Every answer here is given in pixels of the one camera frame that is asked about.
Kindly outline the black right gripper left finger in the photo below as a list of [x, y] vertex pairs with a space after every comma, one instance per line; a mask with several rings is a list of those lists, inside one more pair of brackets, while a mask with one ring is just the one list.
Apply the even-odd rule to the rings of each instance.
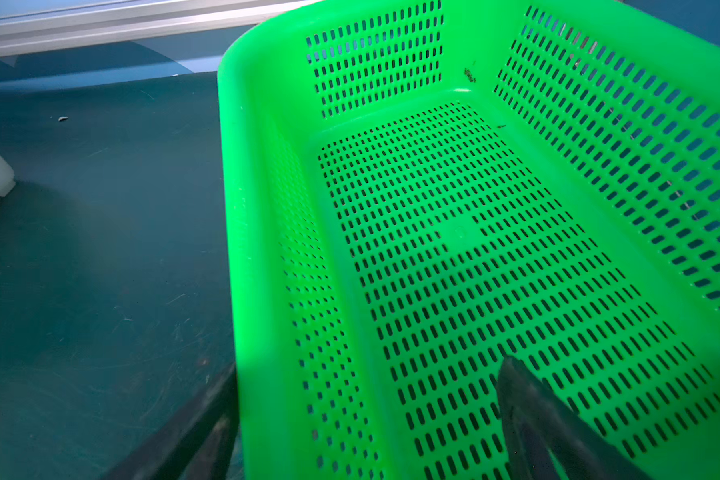
[[240, 425], [238, 377], [229, 364], [105, 479], [224, 479]]

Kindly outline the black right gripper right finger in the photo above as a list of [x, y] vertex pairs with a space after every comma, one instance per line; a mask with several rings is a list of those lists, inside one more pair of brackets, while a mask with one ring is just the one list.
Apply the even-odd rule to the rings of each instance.
[[503, 359], [496, 391], [514, 479], [647, 479], [519, 360]]

